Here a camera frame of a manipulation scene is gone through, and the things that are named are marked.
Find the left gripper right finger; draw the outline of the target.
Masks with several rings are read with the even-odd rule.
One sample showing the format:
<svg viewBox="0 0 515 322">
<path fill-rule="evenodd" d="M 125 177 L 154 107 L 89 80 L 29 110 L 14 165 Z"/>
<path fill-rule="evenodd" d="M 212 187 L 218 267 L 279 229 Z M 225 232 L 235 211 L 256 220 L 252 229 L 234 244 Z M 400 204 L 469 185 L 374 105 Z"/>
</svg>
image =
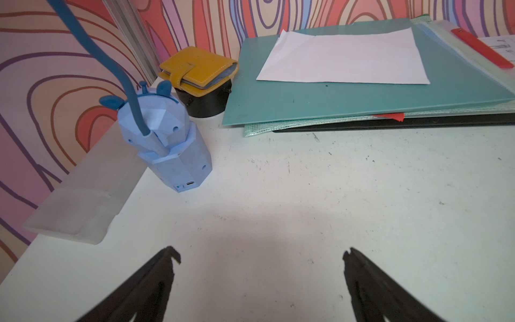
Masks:
<svg viewBox="0 0 515 322">
<path fill-rule="evenodd" d="M 343 254 L 357 321 L 442 321 L 359 250 Z"/>
</svg>

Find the green folder stack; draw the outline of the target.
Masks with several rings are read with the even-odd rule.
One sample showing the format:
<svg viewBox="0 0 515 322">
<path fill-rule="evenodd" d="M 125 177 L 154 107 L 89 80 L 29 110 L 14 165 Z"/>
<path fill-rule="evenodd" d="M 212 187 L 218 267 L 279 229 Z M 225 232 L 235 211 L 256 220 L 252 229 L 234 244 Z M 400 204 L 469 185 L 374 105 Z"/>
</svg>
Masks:
<svg viewBox="0 0 515 322">
<path fill-rule="evenodd" d="M 410 30 L 429 83 L 387 85 L 284 83 L 258 80 L 279 37 L 248 38 L 240 52 L 222 124 L 245 135 L 312 123 L 411 115 L 513 111 L 514 80 L 429 17 L 358 22 L 307 29 L 304 35 L 368 35 Z"/>
</svg>

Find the white paper sheet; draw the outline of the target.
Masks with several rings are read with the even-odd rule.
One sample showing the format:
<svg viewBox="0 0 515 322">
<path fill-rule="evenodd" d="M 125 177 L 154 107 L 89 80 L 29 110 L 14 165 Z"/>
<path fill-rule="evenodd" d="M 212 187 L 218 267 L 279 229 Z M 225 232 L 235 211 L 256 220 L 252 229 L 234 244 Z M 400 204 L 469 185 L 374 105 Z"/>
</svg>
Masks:
<svg viewBox="0 0 515 322">
<path fill-rule="evenodd" d="M 257 79 L 289 83 L 430 83 L 411 28 L 366 35 L 282 32 Z"/>
</svg>

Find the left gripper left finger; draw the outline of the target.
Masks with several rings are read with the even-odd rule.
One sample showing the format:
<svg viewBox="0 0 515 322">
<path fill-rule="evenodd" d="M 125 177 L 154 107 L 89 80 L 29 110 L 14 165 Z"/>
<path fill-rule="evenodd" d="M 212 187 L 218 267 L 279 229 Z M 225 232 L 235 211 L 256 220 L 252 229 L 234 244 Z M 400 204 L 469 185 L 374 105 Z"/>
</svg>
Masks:
<svg viewBox="0 0 515 322">
<path fill-rule="evenodd" d="M 163 321 L 175 262 L 180 253 L 162 249 L 79 321 Z"/>
</svg>

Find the printed paper sheet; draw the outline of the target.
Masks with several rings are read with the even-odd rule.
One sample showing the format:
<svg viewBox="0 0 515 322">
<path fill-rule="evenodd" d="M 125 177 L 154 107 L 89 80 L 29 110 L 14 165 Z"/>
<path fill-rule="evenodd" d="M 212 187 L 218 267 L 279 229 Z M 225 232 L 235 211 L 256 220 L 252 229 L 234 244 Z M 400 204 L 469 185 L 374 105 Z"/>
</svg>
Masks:
<svg viewBox="0 0 515 322">
<path fill-rule="evenodd" d="M 515 35 L 479 38 L 512 64 L 515 62 Z"/>
</svg>

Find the aluminium frame post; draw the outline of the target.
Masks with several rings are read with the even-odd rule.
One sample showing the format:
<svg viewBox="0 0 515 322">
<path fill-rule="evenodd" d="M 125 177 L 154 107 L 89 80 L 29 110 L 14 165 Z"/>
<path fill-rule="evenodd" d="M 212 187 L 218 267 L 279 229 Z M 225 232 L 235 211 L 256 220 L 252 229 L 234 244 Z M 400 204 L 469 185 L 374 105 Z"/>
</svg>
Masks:
<svg viewBox="0 0 515 322">
<path fill-rule="evenodd" d="M 136 9 L 135 1 L 103 0 L 103 4 L 122 33 L 146 79 L 150 83 L 154 82 L 160 72 L 160 63 L 151 37 Z"/>
</svg>

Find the translucent white box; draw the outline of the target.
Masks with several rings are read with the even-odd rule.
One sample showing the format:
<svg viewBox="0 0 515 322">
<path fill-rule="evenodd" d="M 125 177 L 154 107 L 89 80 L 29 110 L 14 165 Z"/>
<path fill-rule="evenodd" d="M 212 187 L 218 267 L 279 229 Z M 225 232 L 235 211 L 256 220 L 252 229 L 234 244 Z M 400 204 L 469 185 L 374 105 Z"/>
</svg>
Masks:
<svg viewBox="0 0 515 322">
<path fill-rule="evenodd" d="M 27 219 L 45 236 L 99 244 L 147 166 L 114 123 L 86 157 Z"/>
</svg>

